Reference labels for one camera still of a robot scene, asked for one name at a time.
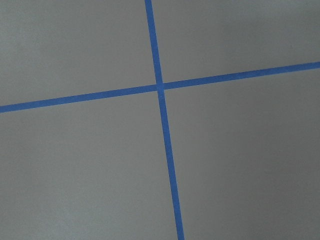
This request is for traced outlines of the blue tape line lengthwise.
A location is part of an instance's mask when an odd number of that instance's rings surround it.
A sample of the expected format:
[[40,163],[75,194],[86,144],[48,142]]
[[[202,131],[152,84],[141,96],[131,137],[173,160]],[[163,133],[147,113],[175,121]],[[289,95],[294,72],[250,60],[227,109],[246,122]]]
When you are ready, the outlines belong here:
[[170,126],[169,126],[167,105],[166,105],[165,85],[162,77],[162,68],[161,68],[153,5],[151,0],[145,0],[144,4],[145,4],[146,16],[147,16],[148,32],[149,32],[154,76],[155,76],[156,89],[157,89],[158,105],[159,105],[165,154],[166,154],[166,163],[167,163],[167,169],[168,169],[168,177],[169,177],[170,192],[171,192],[173,212],[174,212],[176,234],[179,240],[184,240],[185,239],[184,226],[183,226],[183,220],[182,220],[182,214],[181,214],[179,190],[178,190],[178,183],[177,183],[177,177],[176,177],[175,161],[174,161],[174,155],[173,155],[173,149],[172,149],[171,133],[170,133]]

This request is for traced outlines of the blue tape line crosswise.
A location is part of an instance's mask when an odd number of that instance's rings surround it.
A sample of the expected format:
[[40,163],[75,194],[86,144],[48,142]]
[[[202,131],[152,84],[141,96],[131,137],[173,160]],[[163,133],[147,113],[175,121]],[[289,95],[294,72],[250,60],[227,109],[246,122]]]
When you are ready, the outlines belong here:
[[[163,89],[171,90],[171,89],[186,88],[191,86],[207,85],[207,84],[213,84],[213,83],[221,83],[221,82],[270,76],[270,75],[286,74],[286,73],[292,73],[292,72],[318,69],[319,67],[320,67],[320,63],[317,61],[317,62],[280,66],[280,67],[251,70],[251,71],[244,71],[244,72],[237,72],[237,73],[229,73],[229,74],[216,75],[216,76],[207,76],[207,77],[179,80],[179,81],[173,81],[173,82],[166,82],[163,84]],[[0,107],[0,112],[1,113],[16,112],[16,111],[22,111],[22,110],[28,110],[28,109],[44,108],[44,107],[50,107],[50,106],[65,105],[65,104],[71,104],[71,103],[86,102],[86,101],[93,101],[93,100],[107,99],[107,98],[113,98],[113,97],[156,92],[156,91],[157,91],[157,86],[155,84],[144,85],[144,86],[137,86],[137,87],[130,87],[130,88],[122,88],[122,89],[115,89],[115,90],[108,90],[108,91],[101,91],[101,92],[94,92],[94,93],[87,93],[87,94],[80,94],[80,95],[72,95],[72,96],[2,105]]]

